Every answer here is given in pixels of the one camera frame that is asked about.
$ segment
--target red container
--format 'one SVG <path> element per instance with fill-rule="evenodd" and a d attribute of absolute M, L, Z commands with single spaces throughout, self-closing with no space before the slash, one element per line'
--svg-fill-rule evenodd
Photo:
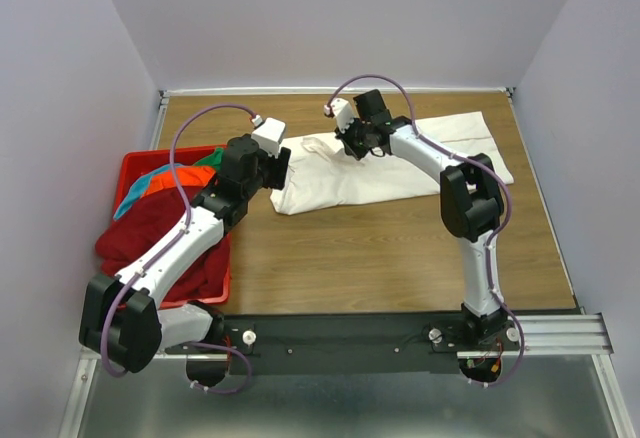
<path fill-rule="evenodd" d="M 192 165 L 199 159 L 213 153 L 216 148 L 223 146 L 224 145 L 179 148 L 176 150 L 176 163 Z M 116 188 L 116 197 L 113 202 L 113 213 L 116 212 L 118 206 L 122 200 L 124 200 L 124 197 L 127 196 L 129 188 L 131 188 L 131 185 L 133 185 L 138 178 L 167 164 L 169 164 L 169 150 L 134 151 L 125 155 L 122 160 L 122 168 L 120 169 L 120 177 L 118 178 L 118 186 Z M 202 296 L 199 300 L 207 304 L 226 303 L 229 299 L 230 284 L 231 270 L 229 267 L 224 275 L 222 295 Z M 175 308 L 185 303 L 186 301 L 163 301 L 161 308 Z"/>

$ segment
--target wooden tabletop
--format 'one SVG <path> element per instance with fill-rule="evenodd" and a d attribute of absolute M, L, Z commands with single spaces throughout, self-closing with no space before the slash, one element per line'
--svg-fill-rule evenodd
<path fill-rule="evenodd" d="M 180 124 L 218 102 L 243 103 L 287 123 L 287 136 L 329 132 L 325 95 L 197 96 L 169 101 L 159 148 Z M 574 299 L 504 93 L 415 94 L 418 118 L 482 111 L 514 176 L 513 219 L 498 239 L 498 269 L 515 309 L 573 308 Z M 398 94 L 385 101 L 406 113 Z M 241 111 L 219 110 L 194 122 L 180 146 L 226 143 L 251 131 Z M 440 221 L 439 197 L 426 196 L 278 215 L 263 190 L 232 233 L 228 313 L 458 310 L 462 262 Z"/>

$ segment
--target white wall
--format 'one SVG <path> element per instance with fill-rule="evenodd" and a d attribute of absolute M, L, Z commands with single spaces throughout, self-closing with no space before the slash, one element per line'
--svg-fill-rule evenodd
<path fill-rule="evenodd" d="M 516 90 L 578 300 L 603 312 L 640 429 L 640 0 L 569 0 Z"/>
<path fill-rule="evenodd" d="M 157 92 L 110 0 L 0 0 L 0 23 L 0 436 L 52 437 L 92 245 Z"/>
<path fill-rule="evenodd" d="M 513 86 L 566 0 L 113 0 L 167 89 Z"/>

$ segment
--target orange cloth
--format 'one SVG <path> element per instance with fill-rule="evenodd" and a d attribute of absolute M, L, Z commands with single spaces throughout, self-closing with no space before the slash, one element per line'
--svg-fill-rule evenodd
<path fill-rule="evenodd" d="M 209 180 L 213 178 L 216 170 L 210 166 L 182 166 L 176 168 L 178 174 L 178 180 L 182 186 L 205 186 L 209 183 Z M 151 195 L 160 190 L 166 190 L 167 188 L 175 188 L 176 182 L 173 180 L 171 171 L 165 171 L 159 173 L 151 179 L 149 187 L 142 194 L 142 197 Z"/>

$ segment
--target white cloth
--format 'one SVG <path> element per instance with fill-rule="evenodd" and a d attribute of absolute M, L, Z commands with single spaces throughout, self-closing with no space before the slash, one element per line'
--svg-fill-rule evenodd
<path fill-rule="evenodd" d="M 485 153 L 505 183 L 513 176 L 500 156 L 482 113 L 465 113 L 418 120 L 422 133 L 468 155 Z M 337 205 L 362 205 L 433 195 L 440 185 L 411 163 L 395 156 L 361 161 L 348 156 L 333 133 L 287 138 L 291 149 L 284 189 L 271 193 L 278 213 L 295 215 Z"/>

